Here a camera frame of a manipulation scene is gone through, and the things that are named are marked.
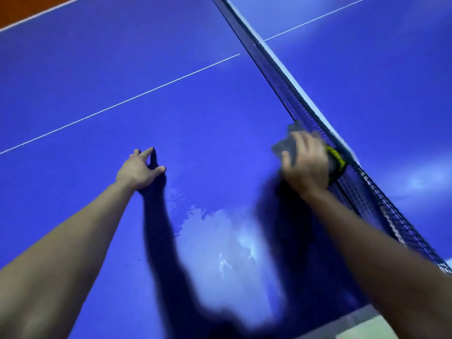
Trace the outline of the person's right hand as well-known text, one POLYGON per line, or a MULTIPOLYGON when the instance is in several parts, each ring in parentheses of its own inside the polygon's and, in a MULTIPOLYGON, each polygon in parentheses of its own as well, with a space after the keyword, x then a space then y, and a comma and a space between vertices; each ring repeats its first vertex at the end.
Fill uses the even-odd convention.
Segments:
POLYGON ((312 197, 325 193, 329 184, 329 165, 325 143, 317 132, 292 132, 296 141, 297 157, 292 163, 290 175, 283 175, 285 181, 309 202, 312 197))

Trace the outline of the person's left hand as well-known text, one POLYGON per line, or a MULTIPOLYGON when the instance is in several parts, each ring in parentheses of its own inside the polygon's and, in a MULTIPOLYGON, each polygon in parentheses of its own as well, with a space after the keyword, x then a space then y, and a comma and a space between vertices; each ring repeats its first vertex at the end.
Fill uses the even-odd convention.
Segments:
POLYGON ((118 171, 114 184, 134 192, 147 188, 160 177, 149 174, 150 170, 158 166, 154 147, 141 151, 139 158, 133 158, 131 153, 118 171))

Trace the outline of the grey cleaning cloth yellow edge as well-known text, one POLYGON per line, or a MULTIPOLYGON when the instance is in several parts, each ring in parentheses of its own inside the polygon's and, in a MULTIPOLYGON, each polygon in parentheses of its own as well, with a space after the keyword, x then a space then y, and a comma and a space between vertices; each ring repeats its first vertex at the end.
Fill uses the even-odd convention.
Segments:
MULTIPOLYGON (((295 163, 297 157, 297 145, 291 133, 302 130, 304 130, 304 126, 299 120, 295 120, 292 124, 289 124, 287 126, 287 137, 272 145, 272 152, 281 158, 282 153, 287 151, 291 155, 292 163, 295 163)), ((345 155, 335 147, 325 145, 325 151, 328 156, 329 185, 331 185, 345 174, 349 162, 345 158, 345 155)))

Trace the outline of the person's left forearm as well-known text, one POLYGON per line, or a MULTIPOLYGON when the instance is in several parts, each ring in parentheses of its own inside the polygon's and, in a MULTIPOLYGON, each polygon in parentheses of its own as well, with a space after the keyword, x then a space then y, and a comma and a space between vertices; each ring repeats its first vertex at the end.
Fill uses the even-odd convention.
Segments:
POLYGON ((118 179, 0 270, 0 339, 67 339, 136 181, 118 179))

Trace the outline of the person's right forearm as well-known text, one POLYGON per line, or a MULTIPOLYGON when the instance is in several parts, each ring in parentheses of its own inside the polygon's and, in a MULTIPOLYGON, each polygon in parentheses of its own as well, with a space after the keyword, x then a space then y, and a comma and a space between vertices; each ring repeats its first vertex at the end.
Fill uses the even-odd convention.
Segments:
POLYGON ((452 275, 372 227, 326 189, 311 183, 297 188, 399 339, 452 339, 452 275))

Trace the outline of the black table tennis net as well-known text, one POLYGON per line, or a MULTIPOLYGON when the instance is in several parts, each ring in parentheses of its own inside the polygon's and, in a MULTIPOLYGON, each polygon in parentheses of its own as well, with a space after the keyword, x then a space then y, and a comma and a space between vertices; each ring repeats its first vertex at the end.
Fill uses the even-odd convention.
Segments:
POLYGON ((299 120, 304 130, 317 131, 327 145, 337 148, 345 155, 349 165, 344 175, 329 185, 331 192, 358 216, 384 230, 405 247, 417 251, 444 273, 452 275, 452 265, 448 265, 439 257, 431 245, 362 169, 356 155, 346 142, 232 2, 230 0, 213 0, 213 2, 293 122, 299 120))

